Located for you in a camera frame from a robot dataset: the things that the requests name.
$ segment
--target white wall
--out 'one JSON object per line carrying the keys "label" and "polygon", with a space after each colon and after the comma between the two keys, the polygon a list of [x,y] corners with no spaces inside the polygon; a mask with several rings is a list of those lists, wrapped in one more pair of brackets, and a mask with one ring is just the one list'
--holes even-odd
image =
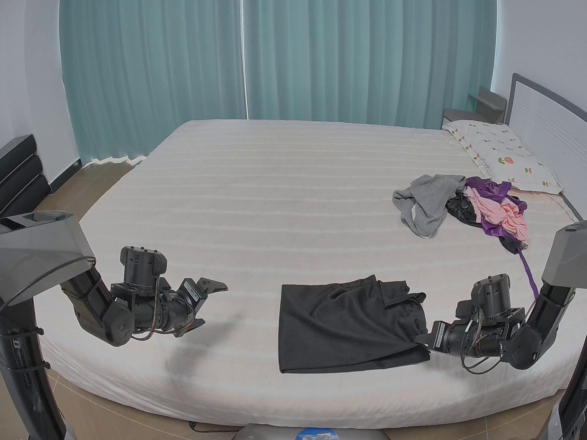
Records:
{"label": "white wall", "polygon": [[587,0],[498,0],[493,91],[506,99],[513,72],[587,110]]}
{"label": "white wall", "polygon": [[59,52],[59,0],[0,0],[0,147],[33,134],[47,181],[78,158]]}

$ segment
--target black leather headboard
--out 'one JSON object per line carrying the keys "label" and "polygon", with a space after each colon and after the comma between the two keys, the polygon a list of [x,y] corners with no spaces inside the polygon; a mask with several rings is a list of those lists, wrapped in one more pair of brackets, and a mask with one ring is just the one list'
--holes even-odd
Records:
{"label": "black leather headboard", "polygon": [[32,212],[48,193],[32,135],[0,148],[0,217]]}

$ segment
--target mattress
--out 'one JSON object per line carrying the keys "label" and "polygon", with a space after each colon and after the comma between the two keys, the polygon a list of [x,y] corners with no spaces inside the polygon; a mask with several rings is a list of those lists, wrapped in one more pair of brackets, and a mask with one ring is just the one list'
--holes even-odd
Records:
{"label": "mattress", "polygon": [[[417,237],[392,204],[422,174],[479,175],[445,131],[306,121],[190,121],[112,187],[81,225],[107,284],[120,249],[156,248],[165,277],[225,282],[184,337],[111,347],[77,324],[59,288],[37,297],[45,358],[87,391],[144,411],[214,424],[385,428],[464,421],[565,387],[587,332],[578,290],[554,346],[531,369],[506,364],[473,376],[458,357],[333,374],[282,374],[282,284],[348,282],[372,273],[426,292],[428,327],[451,322],[473,283],[510,275],[513,306],[528,308],[524,268],[499,240],[448,216]],[[554,233],[572,222],[557,196],[521,192],[539,281]]]}

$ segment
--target gray knit cloth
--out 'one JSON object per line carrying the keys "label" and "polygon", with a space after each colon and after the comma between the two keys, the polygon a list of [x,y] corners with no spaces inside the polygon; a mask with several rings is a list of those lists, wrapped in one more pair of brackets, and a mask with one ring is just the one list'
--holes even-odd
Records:
{"label": "gray knit cloth", "polygon": [[429,238],[446,218],[446,203],[465,190],[465,176],[424,174],[403,191],[393,192],[401,221],[419,237]]}

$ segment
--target pillowcase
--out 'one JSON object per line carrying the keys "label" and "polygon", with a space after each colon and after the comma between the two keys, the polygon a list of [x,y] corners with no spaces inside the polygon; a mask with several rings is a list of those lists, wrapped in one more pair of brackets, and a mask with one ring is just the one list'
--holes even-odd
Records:
{"label": "pillowcase", "polygon": [[473,158],[485,177],[500,183],[508,181],[521,191],[558,194],[562,191],[554,174],[505,124],[459,120],[444,124]]}

